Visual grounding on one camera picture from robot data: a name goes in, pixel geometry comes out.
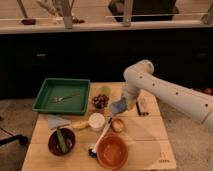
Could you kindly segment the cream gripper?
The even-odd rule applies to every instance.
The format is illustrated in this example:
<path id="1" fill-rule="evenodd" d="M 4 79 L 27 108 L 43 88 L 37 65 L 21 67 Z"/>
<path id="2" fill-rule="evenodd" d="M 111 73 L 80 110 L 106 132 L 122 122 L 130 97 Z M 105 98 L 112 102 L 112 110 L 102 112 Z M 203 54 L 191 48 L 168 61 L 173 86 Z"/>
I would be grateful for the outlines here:
<path id="1" fill-rule="evenodd" d="M 136 105 L 138 96 L 139 96 L 138 91 L 134 91 L 127 88 L 122 89 L 121 97 L 126 100 L 126 105 L 128 110 L 132 110 L 133 107 Z"/>

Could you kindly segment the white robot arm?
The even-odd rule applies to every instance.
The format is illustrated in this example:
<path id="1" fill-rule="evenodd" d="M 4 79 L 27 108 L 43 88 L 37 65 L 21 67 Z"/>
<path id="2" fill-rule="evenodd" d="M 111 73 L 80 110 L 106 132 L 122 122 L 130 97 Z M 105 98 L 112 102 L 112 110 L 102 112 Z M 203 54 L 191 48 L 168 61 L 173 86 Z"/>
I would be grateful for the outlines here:
<path id="1" fill-rule="evenodd" d="M 125 69 L 122 97 L 126 100 L 127 109 L 133 108 L 140 91 L 145 90 L 213 132 L 213 96 L 159 79 L 153 76 L 153 72 L 154 66 L 149 60 Z"/>

